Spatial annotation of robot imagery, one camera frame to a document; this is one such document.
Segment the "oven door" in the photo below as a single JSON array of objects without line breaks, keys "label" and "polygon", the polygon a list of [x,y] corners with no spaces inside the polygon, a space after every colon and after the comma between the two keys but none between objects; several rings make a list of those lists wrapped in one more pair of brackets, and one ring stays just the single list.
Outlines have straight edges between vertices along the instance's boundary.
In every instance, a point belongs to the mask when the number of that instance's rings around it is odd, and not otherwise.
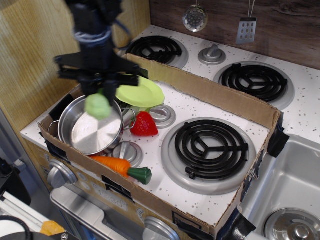
[{"label": "oven door", "polygon": [[51,201],[66,215],[80,240],[141,240],[144,228],[82,190],[62,186],[51,192]]}]

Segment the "wooden backsplash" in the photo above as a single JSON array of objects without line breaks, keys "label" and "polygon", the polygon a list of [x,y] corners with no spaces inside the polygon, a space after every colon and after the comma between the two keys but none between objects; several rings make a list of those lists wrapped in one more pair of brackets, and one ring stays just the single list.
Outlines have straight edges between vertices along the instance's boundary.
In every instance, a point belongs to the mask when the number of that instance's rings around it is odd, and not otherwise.
[{"label": "wooden backsplash", "polygon": [[249,0],[200,0],[208,24],[194,33],[182,17],[196,2],[150,0],[151,24],[320,70],[320,0],[256,0],[255,41],[243,45],[236,45],[236,38],[240,18],[248,16]]}]

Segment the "hanging ladle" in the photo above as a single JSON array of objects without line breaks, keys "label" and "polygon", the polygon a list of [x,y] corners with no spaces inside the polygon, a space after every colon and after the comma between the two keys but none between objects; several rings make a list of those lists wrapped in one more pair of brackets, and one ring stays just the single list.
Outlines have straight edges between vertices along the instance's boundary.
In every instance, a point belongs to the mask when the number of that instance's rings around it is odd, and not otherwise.
[{"label": "hanging ladle", "polygon": [[208,23],[207,11],[199,5],[199,1],[196,1],[196,5],[188,7],[182,18],[184,26],[191,32],[199,32],[204,29]]}]

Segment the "sink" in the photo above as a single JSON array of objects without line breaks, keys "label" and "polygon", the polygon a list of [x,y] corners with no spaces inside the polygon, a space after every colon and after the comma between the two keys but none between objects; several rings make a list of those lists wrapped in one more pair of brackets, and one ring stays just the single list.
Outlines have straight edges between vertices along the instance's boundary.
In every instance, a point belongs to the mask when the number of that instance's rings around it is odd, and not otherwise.
[{"label": "sink", "polygon": [[315,224],[303,222],[301,219],[289,220],[289,225],[299,225],[294,226],[292,234],[301,234],[301,231],[298,232],[299,230],[308,228],[309,231],[306,230],[306,232],[315,234],[317,238],[314,239],[319,239],[320,144],[297,135],[289,135],[289,137],[285,148],[278,157],[265,154],[259,169],[259,178],[252,181],[241,203],[242,215],[256,227],[256,230],[246,238],[247,240],[278,239],[275,236],[270,236],[270,234],[275,235],[278,234],[275,232],[279,232],[278,229],[270,230],[270,219],[280,212],[288,210],[305,213],[310,218],[317,220]]}]

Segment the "black coil burner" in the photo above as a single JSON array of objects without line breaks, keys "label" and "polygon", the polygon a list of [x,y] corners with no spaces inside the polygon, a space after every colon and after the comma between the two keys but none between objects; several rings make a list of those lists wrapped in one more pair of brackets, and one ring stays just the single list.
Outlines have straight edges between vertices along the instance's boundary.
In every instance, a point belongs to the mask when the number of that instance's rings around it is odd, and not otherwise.
[{"label": "black coil burner", "polygon": [[288,80],[270,67],[238,63],[223,73],[221,84],[271,102],[283,94]]},{"label": "black coil burner", "polygon": [[169,37],[147,36],[134,41],[126,53],[167,64],[174,56],[181,56],[182,49]]},{"label": "black coil burner", "polygon": [[[191,179],[227,178],[248,161],[249,147],[242,136],[231,126],[216,120],[186,122],[177,132],[174,144],[178,156],[187,165],[185,172]],[[208,157],[212,156],[210,153],[219,154],[211,158]]]}]

